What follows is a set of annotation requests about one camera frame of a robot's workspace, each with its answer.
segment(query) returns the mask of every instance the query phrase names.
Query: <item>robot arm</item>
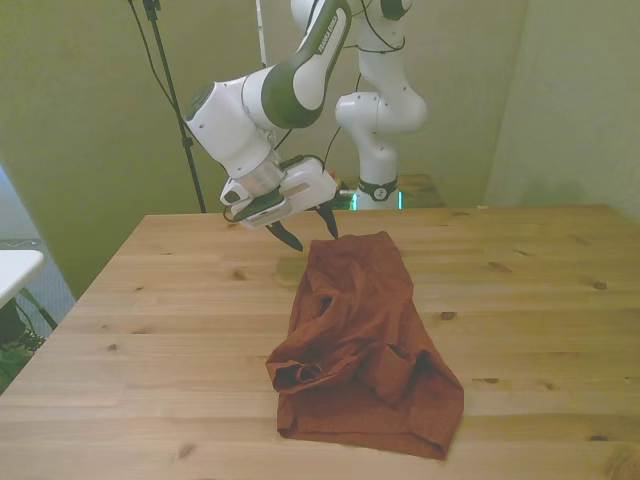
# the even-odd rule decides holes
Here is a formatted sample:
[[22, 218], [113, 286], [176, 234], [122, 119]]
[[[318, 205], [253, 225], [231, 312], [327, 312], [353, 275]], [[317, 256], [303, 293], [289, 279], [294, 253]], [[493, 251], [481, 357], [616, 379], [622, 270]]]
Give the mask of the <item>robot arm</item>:
[[[336, 184], [316, 157], [301, 156], [282, 161], [264, 131], [306, 128], [315, 123], [324, 108], [329, 79], [353, 18], [358, 16], [362, 23], [362, 18], [369, 14], [376, 21], [386, 19], [386, 22], [397, 24], [412, 2], [367, 1], [368, 5], [364, 0], [292, 0], [294, 17], [305, 28], [295, 55], [246, 77], [204, 88], [187, 112], [187, 123], [194, 136], [229, 174], [221, 200], [231, 207], [233, 220], [247, 228], [267, 226], [278, 238], [298, 250], [302, 245], [284, 229], [280, 220], [320, 206], [317, 211], [337, 237], [335, 220], [326, 204], [334, 198]], [[370, 38], [374, 33], [370, 21], [363, 24], [361, 49], [369, 43], [372, 43], [371, 49], [378, 48], [379, 37]], [[377, 57], [377, 65], [364, 61], [365, 52], [361, 51], [361, 70], [381, 91], [386, 90], [385, 100], [379, 94], [366, 94], [371, 97], [367, 97], [370, 100], [367, 103], [360, 102], [359, 97], [351, 100], [344, 97], [338, 108], [340, 123], [353, 135], [361, 150], [361, 163], [371, 164], [371, 159], [377, 162], [370, 169], [388, 166], [385, 161], [395, 167], [395, 158], [393, 162], [386, 157], [382, 163], [378, 162], [379, 155], [375, 153], [378, 144], [373, 132], [392, 130], [387, 128], [392, 125], [406, 130], [408, 122], [404, 110], [415, 97], [422, 101], [413, 90], [409, 92], [413, 96], [398, 94], [397, 90], [406, 85], [406, 79], [398, 57], [389, 55], [391, 62], [386, 62], [382, 57], [387, 55], [380, 55], [387, 49], [385, 45], [378, 53], [371, 54]], [[387, 64], [393, 64], [393, 70], [385, 73]], [[376, 82], [380, 74], [385, 79]]]
[[[221, 200], [248, 228], [332, 200], [336, 184], [314, 157], [283, 162], [262, 130], [305, 128], [320, 117], [333, 68], [351, 27], [347, 0], [321, 0], [311, 9], [304, 39], [290, 60], [243, 78], [215, 83], [193, 100], [187, 123], [229, 174]], [[330, 230], [335, 222], [327, 209]], [[291, 236], [282, 238], [291, 245]], [[294, 248], [301, 249], [299, 242]]]

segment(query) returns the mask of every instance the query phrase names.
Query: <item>green wall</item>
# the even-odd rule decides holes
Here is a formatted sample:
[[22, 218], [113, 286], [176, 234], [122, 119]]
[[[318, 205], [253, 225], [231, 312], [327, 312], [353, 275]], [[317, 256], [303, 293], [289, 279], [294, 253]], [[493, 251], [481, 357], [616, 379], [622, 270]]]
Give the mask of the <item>green wall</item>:
[[532, 0], [486, 200], [640, 220], [638, 0]]
[[[260, 68], [254, 0], [165, 0], [160, 24], [183, 106]], [[3, 167], [74, 295], [144, 215], [198, 211], [175, 121], [126, 1], [0, 1]], [[225, 175], [195, 155], [219, 209]]]

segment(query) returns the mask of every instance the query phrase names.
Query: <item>rust-colored shirt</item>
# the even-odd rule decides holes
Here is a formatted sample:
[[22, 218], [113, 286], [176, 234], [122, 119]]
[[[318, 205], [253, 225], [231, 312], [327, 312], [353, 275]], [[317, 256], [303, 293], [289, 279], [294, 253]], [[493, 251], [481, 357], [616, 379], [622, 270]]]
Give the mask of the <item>rust-colored shirt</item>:
[[267, 361], [284, 437], [442, 459], [464, 392], [427, 335], [387, 233], [314, 241]]

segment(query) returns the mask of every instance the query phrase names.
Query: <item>wooden table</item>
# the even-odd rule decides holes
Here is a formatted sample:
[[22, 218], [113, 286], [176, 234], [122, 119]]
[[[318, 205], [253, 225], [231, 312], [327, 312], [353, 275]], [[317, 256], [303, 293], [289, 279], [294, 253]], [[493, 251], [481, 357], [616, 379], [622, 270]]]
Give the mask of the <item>wooden table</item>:
[[[284, 440], [264, 362], [305, 257], [148, 217], [0, 398], [10, 480], [580, 479], [640, 442], [640, 231], [604, 207], [339, 212], [386, 229], [466, 390], [447, 462]], [[301, 238], [328, 238], [304, 214]]]

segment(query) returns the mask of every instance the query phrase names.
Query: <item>cable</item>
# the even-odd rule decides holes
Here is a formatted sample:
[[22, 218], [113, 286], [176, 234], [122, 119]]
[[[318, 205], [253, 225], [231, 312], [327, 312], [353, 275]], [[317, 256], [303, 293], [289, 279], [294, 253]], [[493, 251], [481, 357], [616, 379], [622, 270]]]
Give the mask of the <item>cable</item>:
[[[151, 72], [153, 73], [153, 76], [156, 79], [156, 82], [158, 83], [158, 86], [160, 87], [160, 90], [162, 90], [162, 93], [164, 93], [164, 96], [167, 98], [167, 101], [169, 102], [169, 105], [171, 105], [171, 108], [173, 108], [173, 110], [177, 112], [176, 105], [171, 101], [171, 97], [169, 96], [169, 92], [167, 92], [167, 89], [165, 88], [164, 84], [162, 83], [162, 80], [160, 80], [160, 77], [158, 76], [158, 72], [156, 71], [156, 67], [153, 64], [153, 57], [151, 56], [151, 50], [149, 49], [149, 43], [147, 42], [147, 36], [144, 33], [144, 29], [142, 28], [142, 24], [140, 23], [140, 17], [138, 17], [138, 12], [136, 11], [136, 7], [133, 5], [133, 0], [128, 0], [128, 1], [129, 1], [129, 6], [131, 7], [131, 11], [133, 12], [133, 16], [136, 19], [136, 24], [138, 25], [138, 31], [140, 32], [140, 37], [142, 38], [142, 43], [144, 44], [144, 50], [145, 50], [145, 52], [147, 54], [147, 59], [149, 60], [149, 66], [151, 67]], [[182, 123], [182, 125], [189, 132], [191, 132], [191, 129], [189, 128], [189, 125], [187, 125], [187, 123], [182, 119], [182, 117], [180, 117], [180, 122]]]
[[129, 0], [129, 6], [131, 7], [131, 11], [133, 12], [133, 17], [136, 19], [136, 23], [138, 24], [138, 30], [140, 31], [140, 36], [142, 37], [142, 43], [144, 44], [144, 50], [145, 50], [145, 52], [147, 52], [147, 58], [149, 59], [149, 65], [151, 66], [151, 71], [153, 72], [153, 76], [155, 77], [156, 82], [158, 82], [158, 85], [160, 86], [160, 89], [164, 93], [164, 96], [167, 97], [167, 100], [169, 101], [169, 104], [171, 106], [174, 106], [173, 102], [171, 101], [171, 98], [169, 97], [169, 93], [167, 92], [167, 89], [164, 88], [164, 85], [162, 84], [162, 81], [160, 80], [160, 77], [158, 76], [158, 72], [156, 72], [156, 67], [153, 65], [153, 58], [151, 57], [151, 50], [149, 50], [149, 44], [147, 43], [147, 37], [144, 34], [144, 30], [142, 28], [142, 24], [140, 23], [140, 18], [138, 17], [138, 12], [136, 11], [136, 7], [133, 5], [133, 0]]
[[313, 6], [311, 7], [311, 13], [309, 13], [309, 20], [307, 21], [307, 28], [304, 29], [305, 35], [309, 32], [309, 27], [313, 21], [313, 14], [316, 13], [316, 7], [318, 6], [318, 0], [313, 0]]
[[282, 146], [282, 144], [285, 142], [285, 140], [287, 138], [289, 138], [289, 135], [291, 135], [291, 132], [293, 132], [293, 128], [289, 129], [289, 131], [284, 134], [284, 137], [282, 137], [282, 140], [280, 140], [278, 142], [278, 144], [275, 146], [274, 150], [278, 150]]
[[351, 16], [352, 17], [357, 17], [358, 15], [360, 15], [362, 12], [364, 12], [367, 8], [369, 8], [369, 6], [373, 3], [373, 0], [369, 0], [369, 3], [367, 3], [367, 6], [365, 8], [363, 8], [362, 10], [360, 10], [358, 13], [352, 13]]
[[402, 50], [404, 48], [405, 44], [407, 43], [407, 38], [403, 37], [402, 45], [399, 46], [399, 47], [394, 47], [393, 45], [391, 45], [384, 38], [382, 38], [382, 36], [376, 31], [375, 28], [373, 28], [373, 24], [371, 23], [371, 20], [369, 19], [369, 13], [367, 12], [369, 7], [364, 4], [364, 0], [360, 0], [360, 4], [362, 5], [362, 8], [364, 9], [364, 18], [367, 20], [367, 23], [369, 24], [369, 28], [371, 28], [371, 31], [375, 34], [375, 36], [378, 37], [380, 39], [380, 41], [382, 43], [384, 43], [387, 47], [389, 47], [392, 52], [398, 52], [398, 51]]
[[358, 50], [360, 50], [361, 52], [365, 52], [365, 53], [377, 53], [379, 55], [385, 55], [387, 53], [394, 53], [394, 52], [399, 52], [400, 50], [402, 50], [406, 45], [407, 45], [407, 37], [402, 37], [402, 45], [400, 45], [399, 47], [394, 47], [393, 45], [391, 45], [389, 42], [387, 42], [382, 35], [380, 35], [377, 30], [374, 28], [373, 24], [371, 23], [371, 19], [369, 18], [369, 13], [368, 13], [368, 9], [369, 6], [371, 5], [371, 2], [373, 0], [369, 1], [368, 5], [364, 4], [364, 0], [360, 0], [360, 4], [362, 5], [362, 10], [359, 11], [358, 13], [352, 15], [359, 15], [361, 13], [364, 13], [364, 18], [367, 21], [367, 24], [369, 25], [369, 28], [371, 29], [371, 31], [373, 32], [373, 34], [378, 37], [378, 39], [384, 43], [389, 50], [368, 50], [366, 48], [362, 48], [360, 47], [360, 45], [348, 45], [346, 47], [343, 47], [343, 49], [349, 49], [349, 48], [357, 48]]
[[[360, 88], [360, 80], [362, 80], [362, 73], [358, 75], [358, 81], [356, 82], [356, 88], [354, 89], [354, 92], [357, 92], [358, 89]], [[331, 142], [329, 142], [329, 146], [327, 147], [327, 153], [325, 153], [324, 155], [324, 161], [321, 162], [323, 172], [326, 170], [327, 160], [329, 159], [329, 153], [331, 153], [331, 147], [333, 147], [333, 143], [336, 141], [336, 138], [338, 138], [338, 134], [340, 133], [341, 130], [342, 130], [342, 127], [338, 127], [338, 129], [336, 130], [336, 133], [333, 134], [333, 138], [331, 139]]]
[[140, 36], [142, 37], [142, 42], [144, 44], [145, 51], [147, 53], [147, 58], [149, 60], [149, 65], [151, 66], [151, 71], [153, 72], [153, 76], [155, 77], [158, 85], [162, 89], [169, 105], [173, 108], [174, 113], [176, 114], [176, 118], [178, 120], [178, 127], [180, 128], [180, 134], [182, 136], [182, 147], [184, 148], [184, 152], [187, 156], [187, 162], [189, 164], [189, 170], [191, 171], [191, 178], [193, 179], [193, 185], [195, 188], [196, 196], [198, 198], [198, 204], [200, 206], [201, 213], [207, 213], [207, 207], [204, 200], [204, 195], [202, 194], [202, 187], [200, 186], [200, 179], [198, 178], [198, 170], [195, 165], [195, 161], [193, 159], [193, 153], [191, 151], [191, 147], [193, 146], [193, 139], [187, 135], [187, 132], [191, 133], [193, 136], [193, 132], [189, 129], [189, 126], [186, 124], [184, 119], [182, 118], [182, 114], [180, 113], [180, 107], [178, 105], [178, 97], [175, 92], [175, 88], [173, 86], [173, 81], [171, 80], [171, 72], [169, 70], [169, 63], [167, 61], [167, 57], [164, 52], [164, 47], [162, 45], [162, 39], [160, 38], [160, 30], [158, 29], [158, 16], [156, 14], [156, 10], [160, 9], [159, 2], [154, 2], [153, 0], [144, 0], [145, 10], [147, 12], [147, 18], [151, 22], [151, 26], [153, 28], [153, 33], [155, 35], [156, 43], [158, 45], [158, 51], [160, 53], [160, 59], [162, 60], [162, 65], [164, 67], [164, 74], [167, 80], [167, 85], [169, 87], [169, 93], [164, 88], [164, 85], [160, 81], [160, 77], [156, 72], [156, 69], [153, 65], [153, 59], [151, 58], [151, 52], [149, 50], [149, 44], [147, 43], [146, 36], [144, 34], [144, 30], [142, 28], [142, 24], [140, 23], [140, 18], [138, 17], [138, 12], [133, 5], [133, 0], [128, 0], [129, 6], [131, 7], [131, 11], [133, 12], [133, 16], [136, 20], [136, 24], [138, 25], [138, 30], [140, 32]]

